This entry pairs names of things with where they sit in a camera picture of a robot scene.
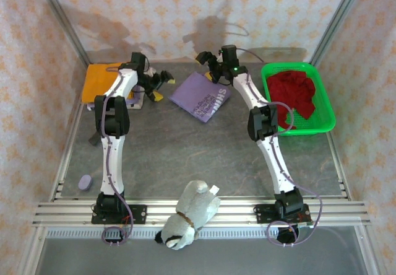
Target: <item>wall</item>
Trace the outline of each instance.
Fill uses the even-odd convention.
[[[131,51],[180,61],[230,43],[266,61],[309,61],[341,0],[59,1],[96,63]]]
[[[319,70],[353,197],[367,201],[389,274],[396,269],[396,0],[357,0]]]
[[[0,274],[47,201],[85,70],[45,0],[0,0]]]

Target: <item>green basket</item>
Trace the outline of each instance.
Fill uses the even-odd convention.
[[[291,129],[288,132],[281,134],[281,136],[301,136],[307,134],[325,133],[331,131],[335,126],[335,115],[333,108],[330,104],[329,97],[323,86],[321,75],[317,69],[309,63],[269,63],[266,64],[261,70],[262,82],[264,84],[265,95],[268,101],[271,101],[270,93],[268,90],[267,79],[278,72],[283,71],[304,71],[308,78],[314,82],[316,91],[312,98],[315,105],[315,111],[311,117],[306,120],[298,112],[294,111],[296,129]],[[290,124],[290,114],[287,116],[286,122]]]

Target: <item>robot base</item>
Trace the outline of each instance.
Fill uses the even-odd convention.
[[[312,227],[313,221],[311,219],[311,213],[307,204],[303,205],[303,210],[290,214],[284,218],[280,218],[274,204],[260,204],[254,206],[253,209],[256,214],[258,224],[269,224],[273,221],[281,220],[289,224],[293,224],[292,227],[298,237],[300,227]],[[280,243],[294,243],[295,237],[293,231],[289,227],[280,227],[277,240]]]
[[[146,205],[129,205],[134,217],[134,224],[145,224],[147,216],[147,206]],[[91,223],[92,224],[130,224],[129,219],[127,219],[128,211],[126,213],[122,212],[106,212],[105,214],[95,214],[97,212],[97,205],[93,207],[94,213],[92,214]]]
[[[269,224],[270,222],[281,220],[288,222],[289,224],[298,224],[299,227],[309,227],[313,225],[311,213],[309,212],[309,207],[307,204],[303,205],[303,210],[285,216],[284,218],[279,218],[274,204],[256,205],[254,206],[253,211],[254,213],[256,213],[256,219],[258,224]]]
[[[134,218],[134,224],[145,224],[147,215],[146,205],[129,205]],[[93,208],[92,224],[130,224],[128,210],[116,195],[99,194]]]

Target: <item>purple towel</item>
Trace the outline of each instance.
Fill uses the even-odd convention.
[[[206,123],[230,95],[231,90],[226,86],[214,84],[205,76],[193,72],[169,99]]]

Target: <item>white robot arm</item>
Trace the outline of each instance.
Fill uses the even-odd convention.
[[[105,93],[105,96],[127,98],[131,90],[137,85],[137,71],[133,69],[120,69],[118,77],[113,85]],[[124,184],[122,178],[122,161],[125,135],[119,136],[102,136],[101,143],[103,146],[103,179],[100,191],[105,195],[114,195],[114,189],[110,185],[111,175],[114,187],[118,193],[124,193]]]
[[[247,124],[249,137],[259,146],[271,174],[277,218],[282,220],[295,216],[307,208],[307,205],[303,203],[299,189],[289,176],[279,148],[276,135],[277,106],[266,101],[254,85],[246,67],[239,65],[234,45],[223,46],[219,54],[217,57],[211,52],[203,51],[196,60],[200,64],[208,64],[213,83],[217,83],[224,76],[241,94],[250,111]]]
[[[158,74],[149,68],[145,73],[145,60],[142,53],[132,53],[131,61],[118,67],[118,77],[110,89],[95,97],[95,123],[103,146],[103,179],[93,209],[93,224],[119,224],[127,216],[122,179],[123,146],[129,132],[127,96],[139,85],[150,100],[157,102],[163,97],[156,90],[165,82],[174,83],[166,71]]]
[[[242,98],[245,101],[249,110],[252,110],[255,107],[260,108],[264,105],[263,102],[268,102],[260,94],[249,74],[238,74],[234,78],[233,84],[234,88],[242,95]],[[283,160],[282,153],[280,152],[278,137],[274,137],[272,139],[272,142],[276,150],[276,155],[274,155],[271,151],[269,136],[265,137],[263,140],[259,139],[256,143],[259,146],[261,152],[263,153],[265,162],[267,163],[270,170],[273,182],[273,190],[275,191],[275,194],[280,194],[281,191],[288,193],[289,191],[293,191],[295,187],[293,184],[291,184],[290,181],[286,179],[286,177],[278,167],[277,159],[279,160],[279,164],[281,165],[281,167],[283,167],[283,171],[287,175],[289,175],[285,161]]]

